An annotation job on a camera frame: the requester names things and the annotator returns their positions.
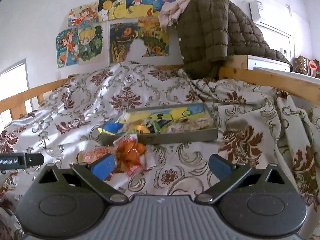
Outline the white air conditioner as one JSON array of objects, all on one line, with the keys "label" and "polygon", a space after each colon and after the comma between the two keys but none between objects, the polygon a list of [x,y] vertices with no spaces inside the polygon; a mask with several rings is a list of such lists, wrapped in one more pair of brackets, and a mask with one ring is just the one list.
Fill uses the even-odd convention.
[{"label": "white air conditioner", "polygon": [[288,35],[310,32],[304,0],[251,0],[249,8],[252,20],[259,25]]}]

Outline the green sausage stick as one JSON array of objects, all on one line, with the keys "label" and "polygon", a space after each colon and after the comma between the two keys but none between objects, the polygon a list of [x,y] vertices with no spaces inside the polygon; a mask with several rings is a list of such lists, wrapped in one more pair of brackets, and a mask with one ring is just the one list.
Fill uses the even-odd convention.
[{"label": "green sausage stick", "polygon": [[153,121],[152,125],[154,133],[161,133],[161,127],[157,121]]}]

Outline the blue sea painting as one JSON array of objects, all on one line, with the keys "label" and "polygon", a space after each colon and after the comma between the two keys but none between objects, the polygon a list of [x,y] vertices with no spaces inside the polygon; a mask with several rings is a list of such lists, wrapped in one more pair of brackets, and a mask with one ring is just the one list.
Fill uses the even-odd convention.
[{"label": "blue sea painting", "polygon": [[175,0],[98,0],[99,21],[158,15],[165,2]]}]

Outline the brown printed box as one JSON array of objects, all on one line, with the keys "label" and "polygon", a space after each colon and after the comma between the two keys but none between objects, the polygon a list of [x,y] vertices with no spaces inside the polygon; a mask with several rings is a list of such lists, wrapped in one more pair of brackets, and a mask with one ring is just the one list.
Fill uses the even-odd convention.
[{"label": "brown printed box", "polygon": [[319,79],[319,61],[317,59],[310,60],[300,55],[293,61],[293,72]]}]

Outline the pink floral cloth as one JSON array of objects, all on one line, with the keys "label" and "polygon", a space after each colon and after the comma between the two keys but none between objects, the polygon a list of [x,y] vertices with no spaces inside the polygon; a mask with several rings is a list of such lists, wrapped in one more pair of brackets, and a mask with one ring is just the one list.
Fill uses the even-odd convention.
[{"label": "pink floral cloth", "polygon": [[175,0],[173,2],[165,2],[158,16],[161,29],[166,30],[167,27],[176,23],[191,1],[192,0]]}]

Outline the orange snack bag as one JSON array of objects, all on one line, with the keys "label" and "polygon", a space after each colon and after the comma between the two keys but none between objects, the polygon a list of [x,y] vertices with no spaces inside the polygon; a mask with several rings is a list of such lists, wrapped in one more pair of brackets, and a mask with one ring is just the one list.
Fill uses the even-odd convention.
[{"label": "orange snack bag", "polygon": [[136,130],[130,130],[113,142],[116,159],[115,173],[128,177],[139,171],[149,171],[156,167],[153,155],[146,146],[138,142]]}]

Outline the rice cracker packet in tray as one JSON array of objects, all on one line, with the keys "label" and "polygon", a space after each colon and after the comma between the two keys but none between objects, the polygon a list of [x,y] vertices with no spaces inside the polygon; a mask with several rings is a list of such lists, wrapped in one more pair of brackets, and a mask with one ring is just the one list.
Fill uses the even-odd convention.
[{"label": "rice cracker packet in tray", "polygon": [[193,132],[212,126],[213,122],[208,118],[176,120],[168,126],[166,133]]}]

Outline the small girl drawing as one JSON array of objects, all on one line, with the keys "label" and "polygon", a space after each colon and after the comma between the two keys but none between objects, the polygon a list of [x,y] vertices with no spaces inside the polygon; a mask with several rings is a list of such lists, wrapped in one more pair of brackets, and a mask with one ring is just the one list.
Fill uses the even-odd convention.
[{"label": "small girl drawing", "polygon": [[99,23],[98,2],[88,3],[69,11],[68,27],[83,28]]}]

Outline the blue yellow painted paper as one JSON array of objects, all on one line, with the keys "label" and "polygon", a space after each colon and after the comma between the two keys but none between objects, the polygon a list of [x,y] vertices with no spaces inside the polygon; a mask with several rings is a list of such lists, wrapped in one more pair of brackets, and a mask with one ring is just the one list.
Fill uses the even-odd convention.
[{"label": "blue yellow painted paper", "polygon": [[[183,119],[200,119],[210,117],[204,104],[194,103],[186,106],[170,106],[170,107],[156,107],[143,108],[134,111],[123,111],[118,116],[112,117],[102,127],[98,128],[100,134],[120,135],[132,129],[132,123],[137,120],[144,120],[147,128],[150,130],[149,134],[166,134],[166,130],[170,124],[176,120]],[[154,133],[153,121],[157,121],[161,127],[161,133]]]}]

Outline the white green tofu snack packet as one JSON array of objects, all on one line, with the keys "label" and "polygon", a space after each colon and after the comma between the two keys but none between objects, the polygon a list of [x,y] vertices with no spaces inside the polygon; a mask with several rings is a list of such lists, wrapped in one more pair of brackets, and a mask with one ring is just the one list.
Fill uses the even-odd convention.
[{"label": "white green tofu snack packet", "polygon": [[132,129],[135,129],[139,134],[149,134],[150,130],[147,128],[144,120],[137,120],[132,123]]}]

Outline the anime girl drawing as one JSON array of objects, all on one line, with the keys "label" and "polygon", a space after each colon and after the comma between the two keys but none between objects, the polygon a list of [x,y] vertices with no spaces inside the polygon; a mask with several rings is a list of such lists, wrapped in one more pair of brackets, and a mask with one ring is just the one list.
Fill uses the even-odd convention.
[{"label": "anime girl drawing", "polygon": [[66,29],[56,37],[57,67],[63,68],[78,64],[78,30]]}]

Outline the blond boy drawing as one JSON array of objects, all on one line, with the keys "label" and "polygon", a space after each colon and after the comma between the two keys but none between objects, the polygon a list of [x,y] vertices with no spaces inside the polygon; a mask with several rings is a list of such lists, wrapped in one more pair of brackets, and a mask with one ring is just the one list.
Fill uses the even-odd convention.
[{"label": "blond boy drawing", "polygon": [[91,25],[78,31],[79,65],[101,63],[105,57],[104,26]]}]

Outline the brown quilted jacket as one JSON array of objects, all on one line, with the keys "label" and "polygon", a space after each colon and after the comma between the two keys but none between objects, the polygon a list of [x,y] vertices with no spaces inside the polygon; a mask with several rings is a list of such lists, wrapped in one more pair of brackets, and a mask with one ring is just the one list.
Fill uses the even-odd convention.
[{"label": "brown quilted jacket", "polygon": [[191,0],[175,25],[184,71],[192,79],[215,78],[226,57],[232,55],[288,62],[230,0]]}]

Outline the floral bedspread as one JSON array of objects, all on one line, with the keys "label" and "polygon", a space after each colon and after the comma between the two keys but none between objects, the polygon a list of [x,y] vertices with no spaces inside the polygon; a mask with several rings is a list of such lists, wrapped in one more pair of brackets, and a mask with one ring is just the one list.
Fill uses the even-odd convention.
[{"label": "floral bedspread", "polygon": [[319,239],[319,107],[244,81],[192,80],[184,71],[120,63],[71,78],[39,108],[1,131],[2,153],[40,153],[60,168],[114,152],[99,128],[124,122],[160,139],[143,145],[142,167],[120,160],[106,182],[120,192],[195,196],[218,179],[217,153],[231,163],[277,163],[306,203],[300,234]]}]

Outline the window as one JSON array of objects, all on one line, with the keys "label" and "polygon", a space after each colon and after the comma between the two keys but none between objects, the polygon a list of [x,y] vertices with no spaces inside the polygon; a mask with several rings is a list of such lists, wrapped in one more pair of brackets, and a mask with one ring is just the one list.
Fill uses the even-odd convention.
[{"label": "window", "polygon": [[[1,71],[1,101],[29,89],[26,59],[23,59]],[[26,110],[33,110],[31,100],[26,102]],[[10,111],[1,114],[1,129],[12,120]]]}]

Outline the grey tray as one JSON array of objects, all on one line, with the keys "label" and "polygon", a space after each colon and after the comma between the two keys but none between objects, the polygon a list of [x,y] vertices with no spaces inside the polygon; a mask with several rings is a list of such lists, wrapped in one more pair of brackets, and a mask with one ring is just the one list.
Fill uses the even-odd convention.
[{"label": "grey tray", "polygon": [[147,145],[212,142],[218,137],[215,118],[202,102],[126,110],[97,130],[104,145],[130,131]]}]

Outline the torn orange swirl painting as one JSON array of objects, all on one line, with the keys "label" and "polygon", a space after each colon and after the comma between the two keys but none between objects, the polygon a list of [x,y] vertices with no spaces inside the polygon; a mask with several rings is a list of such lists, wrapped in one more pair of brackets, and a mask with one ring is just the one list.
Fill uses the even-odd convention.
[{"label": "torn orange swirl painting", "polygon": [[169,55],[169,35],[157,19],[145,17],[137,22],[110,25],[110,62],[124,62],[135,40],[143,42],[144,57]]}]

